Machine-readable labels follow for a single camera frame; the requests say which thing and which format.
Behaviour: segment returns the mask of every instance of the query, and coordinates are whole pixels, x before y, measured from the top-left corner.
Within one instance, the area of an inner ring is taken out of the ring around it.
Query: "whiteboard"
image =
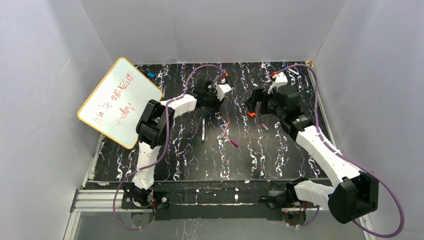
[[[162,91],[126,58],[120,57],[78,111],[78,118],[126,149],[138,139],[137,123],[148,101]]]

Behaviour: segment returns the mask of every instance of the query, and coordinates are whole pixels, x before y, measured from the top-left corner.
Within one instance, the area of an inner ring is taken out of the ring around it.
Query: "wire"
[[[313,215],[312,219],[309,220],[307,223],[300,225],[300,227],[304,228],[304,227],[308,226],[309,224],[311,224],[317,218],[319,211],[320,211],[320,206],[316,205],[316,212]]]
[[[155,216],[155,209],[156,209],[156,199],[154,200],[154,205],[153,205],[153,207],[151,208],[151,210],[152,210],[152,212],[153,212],[153,217]]]
[[[150,207],[152,205],[152,203],[153,203],[153,201],[151,201],[150,204],[147,205],[147,206],[141,206],[140,203],[138,203],[138,204],[140,204],[139,208],[146,209],[146,208]],[[132,204],[134,204],[135,206],[137,206],[136,201],[134,200],[134,197],[132,198]]]
[[[304,213],[306,211],[306,209],[308,208],[308,202],[305,202],[305,208],[303,209],[302,213]]]
[[[391,197],[393,198],[394,202],[396,203],[397,209],[399,210],[399,214],[400,214],[400,223],[399,223],[399,227],[397,227],[396,231],[390,233],[390,234],[381,234],[381,233],[376,233],[373,232],[363,226],[361,226],[361,224],[357,221],[353,221],[354,224],[356,224],[360,229],[362,229],[363,231],[374,235],[376,237],[379,238],[393,238],[397,235],[399,235],[402,230],[404,229],[405,226],[405,213],[404,213],[404,208],[401,205],[401,201],[399,200],[399,198],[396,196],[395,192],[393,191],[393,189],[386,183],[384,182],[378,175],[376,175],[375,173],[373,173],[372,171],[368,170],[367,168],[365,168],[364,166],[360,165],[357,162],[354,162],[352,160],[349,160],[347,157],[343,156],[342,154],[340,154],[339,152],[337,152],[337,150],[335,150],[334,148],[332,148],[325,140],[321,129],[320,129],[320,123],[319,123],[319,119],[318,119],[318,97],[319,97],[319,91],[318,91],[318,78],[317,75],[315,74],[314,70],[312,69],[312,67],[305,65],[305,64],[293,64],[287,67],[284,67],[283,69],[281,69],[280,71],[277,72],[277,74],[290,69],[290,68],[295,68],[295,67],[305,67],[308,70],[311,71],[313,78],[315,79],[315,105],[314,105],[314,111],[315,111],[315,127],[316,127],[316,131],[318,132],[318,136],[321,139],[321,141],[324,143],[324,145],[333,153],[335,153],[335,155],[337,155],[339,158],[345,160],[346,162],[355,165],[356,167],[358,167],[359,169],[361,169],[362,171],[368,173],[369,175],[373,176],[375,179],[377,179],[377,181],[379,181],[381,183],[381,185],[383,185],[385,187],[385,189],[387,189],[388,193],[391,195]]]
[[[202,68],[205,68],[205,67],[214,67],[214,68],[216,68],[216,69],[218,69],[218,70],[219,70],[219,72],[222,74],[222,76],[225,76],[225,72],[223,72],[223,71],[222,71],[222,70],[221,70],[218,66],[216,66],[216,65],[212,65],[212,64],[205,64],[205,65],[201,65],[201,66],[197,67],[196,69],[194,69],[194,70],[190,73],[190,75],[188,75],[188,78],[187,78],[187,81],[185,82],[184,90],[182,91],[182,94],[181,94],[180,96],[178,96],[178,97],[174,97],[174,98],[170,99],[170,100],[169,100],[169,101],[167,101],[167,102],[166,102],[166,104],[165,104],[165,118],[166,118],[166,141],[165,141],[165,145],[164,145],[165,147],[164,147],[164,149],[163,149],[162,155],[160,155],[160,157],[159,157],[159,159],[158,159],[157,161],[155,161],[155,162],[153,162],[153,163],[151,163],[151,164],[149,164],[149,165],[142,166],[142,167],[140,167],[140,168],[136,169],[134,172],[132,172],[132,173],[128,174],[126,177],[124,177],[124,178],[122,179],[122,181],[120,181],[120,182],[119,182],[119,185],[118,185],[118,187],[116,188],[116,192],[115,192],[115,195],[114,195],[114,197],[113,197],[113,204],[112,204],[113,215],[115,216],[116,221],[117,221],[117,222],[118,222],[118,223],[119,223],[122,227],[124,227],[124,228],[126,228],[126,229],[128,229],[128,230],[140,230],[140,229],[144,229],[144,228],[145,228],[145,227],[147,227],[149,224],[144,225],[144,226],[140,226],[140,227],[129,227],[129,226],[125,225],[125,224],[124,224],[124,223],[123,223],[123,222],[122,222],[122,221],[118,218],[118,215],[117,215],[117,212],[116,212],[116,209],[115,209],[115,204],[116,204],[116,201],[117,201],[118,192],[119,192],[119,190],[121,189],[122,184],[124,184],[124,183],[125,183],[125,181],[127,181],[130,177],[134,176],[136,173],[138,173],[138,172],[139,172],[139,171],[141,171],[141,170],[144,170],[144,169],[147,169],[147,168],[150,168],[150,167],[153,167],[153,166],[157,165],[158,163],[160,163],[160,162],[162,161],[162,159],[164,159],[164,158],[165,158],[165,154],[168,152],[168,146],[169,146],[169,144],[170,144],[170,128],[171,128],[171,126],[170,126],[170,118],[169,118],[170,112],[169,112],[169,110],[168,110],[168,105],[169,105],[170,103],[174,102],[174,101],[177,101],[177,100],[182,99],[182,98],[184,97],[184,95],[186,95],[186,92],[187,92],[187,89],[188,89],[188,85],[189,85],[189,83],[190,83],[190,80],[193,78],[194,73],[195,73],[197,70],[202,69]]]
[[[298,213],[302,212],[302,208],[304,207],[304,203],[302,202],[302,204],[300,205],[299,211],[297,211]]]

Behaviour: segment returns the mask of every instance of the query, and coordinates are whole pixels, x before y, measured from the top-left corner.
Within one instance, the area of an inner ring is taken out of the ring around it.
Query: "marker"
[[[234,83],[230,78],[230,75],[228,74],[228,72],[225,73],[225,82],[230,86],[233,87]]]
[[[291,68],[287,69],[287,71],[290,71],[290,72],[292,72],[292,73],[296,74],[297,76],[299,76],[299,73],[298,73],[298,72],[296,72],[296,71],[294,71],[294,70],[293,70],[293,69],[291,69]]]
[[[221,139],[224,139],[225,133],[227,132],[229,125],[230,125],[230,120],[228,120],[228,122],[226,123],[224,131],[222,132],[222,135],[221,135]]]
[[[201,128],[201,142],[205,142],[205,119],[203,118],[203,127]]]
[[[265,131],[268,131],[269,130],[268,127],[267,127],[267,125],[265,125],[265,123],[262,123],[261,126],[262,126],[263,129],[265,129]]]
[[[236,148],[239,147],[239,144],[236,141],[234,141],[233,139],[231,139],[230,142],[234,145],[234,147],[236,147]]]

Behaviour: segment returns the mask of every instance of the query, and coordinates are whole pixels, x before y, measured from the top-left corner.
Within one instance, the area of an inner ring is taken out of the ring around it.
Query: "white arm link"
[[[156,146],[154,149],[145,142],[138,142],[139,152],[137,160],[137,169],[150,165],[158,159],[159,149],[161,146]],[[155,166],[143,169],[137,172],[132,178],[132,182],[140,189],[149,189],[154,183]]]
[[[314,203],[327,210],[329,208],[329,194],[334,192],[334,188],[308,180],[295,185],[294,191],[299,200]]]
[[[337,150],[325,137],[324,139],[333,149]],[[315,159],[331,181],[333,187],[343,182],[343,177],[349,179],[359,175],[359,169],[330,151],[321,141],[315,126],[309,126],[304,131],[299,131],[296,143],[305,148]]]
[[[275,88],[278,91],[279,87],[284,86],[289,82],[287,80],[286,75],[282,72],[280,72],[278,75],[272,76],[272,78],[275,78],[275,81],[271,85],[271,87],[268,89],[268,94],[271,94],[273,92],[273,88]]]
[[[220,101],[223,100],[225,96],[229,95],[229,92],[231,92],[231,87],[228,84],[220,84],[216,86],[216,94]]]
[[[168,101],[169,100],[161,101],[160,104],[165,106]],[[168,107],[175,110],[173,114],[173,118],[175,119],[176,117],[181,116],[185,113],[194,111],[196,109],[196,103],[197,100],[194,96],[186,94],[181,99],[171,102]]]

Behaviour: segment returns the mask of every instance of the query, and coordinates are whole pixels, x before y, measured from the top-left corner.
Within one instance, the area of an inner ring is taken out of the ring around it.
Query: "red handwriting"
[[[118,99],[121,97],[122,93],[124,92],[125,89],[127,89],[128,85],[130,85],[130,83],[134,81],[134,78],[131,76],[131,74],[128,72],[126,74],[125,79],[121,79],[120,83],[118,86],[116,86],[116,88],[113,90],[112,95],[110,96],[110,98],[117,102]]]
[[[91,115],[90,116],[91,119],[96,122],[97,124],[101,125],[102,124],[102,118],[103,118],[103,112],[99,111],[97,113],[95,113],[95,115]]]
[[[130,110],[132,110],[134,112],[136,111],[136,109],[133,107],[133,105],[131,105],[131,103],[128,103],[128,105],[125,106],[124,108],[120,107],[119,110],[121,111],[121,115],[120,115],[120,118],[118,119],[117,126],[124,125],[121,122],[121,120],[124,120],[128,117],[128,114],[130,114],[130,112],[131,112]]]
[[[99,104],[99,105],[97,105],[97,107],[109,109],[113,106],[109,105],[109,102],[103,102],[103,104]]]

